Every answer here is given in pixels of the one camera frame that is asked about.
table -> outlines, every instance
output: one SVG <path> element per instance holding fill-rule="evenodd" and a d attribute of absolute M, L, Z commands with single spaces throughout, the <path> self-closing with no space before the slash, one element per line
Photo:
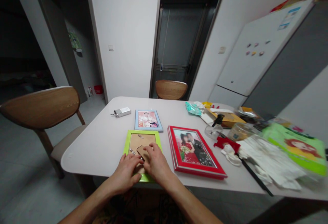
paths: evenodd
<path fill-rule="evenodd" d="M 120 118 L 110 115 L 115 109 L 124 107 L 132 110 L 131 115 Z M 232 109 L 224 104 L 220 104 L 220 108 Z M 134 130 L 136 109 L 157 110 L 164 129 L 164 132 L 160 133 L 162 151 L 172 171 L 174 168 L 167 127 L 178 126 L 198 129 L 228 175 L 227 179 L 221 181 L 175 172 L 185 186 L 267 194 L 244 167 L 235 167 L 230 164 L 221 154 L 221 149 L 213 146 L 215 141 L 204 133 L 206 123 L 200 117 L 187 112 L 185 101 L 137 97 L 113 98 L 66 150 L 61 159 L 62 168 L 75 174 L 111 176 L 123 154 L 127 131 Z M 317 184 L 314 189 L 303 188 L 301 191 L 293 191 L 279 189 L 275 185 L 268 188 L 273 195 L 277 196 L 328 201 L 328 178 Z"/>

green bag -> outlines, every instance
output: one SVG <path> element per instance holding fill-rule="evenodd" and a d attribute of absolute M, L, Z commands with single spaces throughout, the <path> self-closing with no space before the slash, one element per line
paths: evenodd
<path fill-rule="evenodd" d="M 323 141 L 280 124 L 273 123 L 263 130 L 262 137 L 280 147 L 288 156 L 316 179 L 327 176 L 327 161 Z"/>

floor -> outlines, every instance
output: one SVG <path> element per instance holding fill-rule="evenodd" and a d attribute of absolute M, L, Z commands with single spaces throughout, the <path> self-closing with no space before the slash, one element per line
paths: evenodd
<path fill-rule="evenodd" d="M 15 90 L 11 98 L 21 93 Z M 80 112 L 90 123 L 104 108 L 101 96 L 81 104 Z M 48 129 L 53 145 L 80 122 L 73 116 Z M 0 115 L 0 223 L 57 223 L 82 201 L 71 174 L 59 180 L 36 134 Z M 247 223 L 278 201 L 279 197 L 191 188 L 193 193 L 223 223 Z M 326 223 L 327 212 L 320 212 L 297 223 Z"/>

chair seat cushion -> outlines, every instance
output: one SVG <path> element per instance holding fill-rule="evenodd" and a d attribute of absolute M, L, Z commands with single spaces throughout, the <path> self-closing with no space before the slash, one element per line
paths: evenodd
<path fill-rule="evenodd" d="M 53 151 L 51 152 L 51 157 L 60 162 L 64 152 L 87 126 L 88 125 L 82 125 L 71 131 L 65 138 L 63 138 L 57 145 L 55 145 Z"/>

photo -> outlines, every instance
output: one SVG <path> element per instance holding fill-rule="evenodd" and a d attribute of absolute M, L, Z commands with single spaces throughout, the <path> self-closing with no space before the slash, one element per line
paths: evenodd
<path fill-rule="evenodd" d="M 138 111 L 138 127 L 158 128 L 154 111 Z"/>
<path fill-rule="evenodd" d="M 196 132 L 173 129 L 183 162 L 214 167 Z"/>

